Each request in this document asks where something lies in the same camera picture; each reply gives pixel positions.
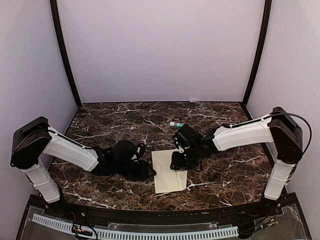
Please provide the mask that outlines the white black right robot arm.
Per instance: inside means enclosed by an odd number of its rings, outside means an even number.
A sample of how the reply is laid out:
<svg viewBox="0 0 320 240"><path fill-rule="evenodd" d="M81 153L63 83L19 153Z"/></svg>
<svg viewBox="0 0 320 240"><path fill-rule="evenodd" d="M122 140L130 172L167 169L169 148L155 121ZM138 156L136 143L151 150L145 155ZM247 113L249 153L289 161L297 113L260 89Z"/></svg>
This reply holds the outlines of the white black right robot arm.
<svg viewBox="0 0 320 240"><path fill-rule="evenodd" d="M274 107L270 114L238 124L215 127L201 134L183 124L173 135L177 151L171 155L171 170L191 170L213 154L241 146L273 143L277 157L264 190L264 199L255 205L255 213L266 217L275 208L299 161L309 148L303 143L303 130L294 120L305 118Z"/></svg>

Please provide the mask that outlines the green white glue stick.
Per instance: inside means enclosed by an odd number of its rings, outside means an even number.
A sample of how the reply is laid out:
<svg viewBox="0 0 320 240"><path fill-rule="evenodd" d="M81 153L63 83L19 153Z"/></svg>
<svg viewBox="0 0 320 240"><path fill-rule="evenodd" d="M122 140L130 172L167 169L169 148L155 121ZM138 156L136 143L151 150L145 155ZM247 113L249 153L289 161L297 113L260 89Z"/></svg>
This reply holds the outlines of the green white glue stick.
<svg viewBox="0 0 320 240"><path fill-rule="evenodd" d="M181 128L184 124L183 124L183 123L180 123L180 122L171 121L171 122L169 123L169 125L170 125L171 127Z"/></svg>

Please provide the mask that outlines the beige paper envelope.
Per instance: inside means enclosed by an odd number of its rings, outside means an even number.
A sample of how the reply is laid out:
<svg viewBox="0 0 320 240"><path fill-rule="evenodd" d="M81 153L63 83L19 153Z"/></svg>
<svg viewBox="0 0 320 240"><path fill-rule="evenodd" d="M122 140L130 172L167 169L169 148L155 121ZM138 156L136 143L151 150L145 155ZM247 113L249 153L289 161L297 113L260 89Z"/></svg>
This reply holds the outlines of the beige paper envelope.
<svg viewBox="0 0 320 240"><path fill-rule="evenodd" d="M187 170L170 169L172 154L177 149L152 151L152 167L156 171L154 189L156 194L183 191L187 187Z"/></svg>

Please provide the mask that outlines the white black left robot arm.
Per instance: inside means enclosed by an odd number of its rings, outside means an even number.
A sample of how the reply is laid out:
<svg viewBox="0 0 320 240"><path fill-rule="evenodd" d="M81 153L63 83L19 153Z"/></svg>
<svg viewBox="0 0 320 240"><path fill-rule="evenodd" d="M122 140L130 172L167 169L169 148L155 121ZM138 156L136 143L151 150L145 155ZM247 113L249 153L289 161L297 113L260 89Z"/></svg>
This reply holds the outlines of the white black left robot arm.
<svg viewBox="0 0 320 240"><path fill-rule="evenodd" d="M88 147L59 133L40 116L14 132L10 165L22 170L58 217L67 218L71 208L62 200L62 191L41 162L41 155L59 158L96 176L119 174L126 180L144 181L157 174L142 160L145 150L145 144L128 140L120 140L114 147Z"/></svg>

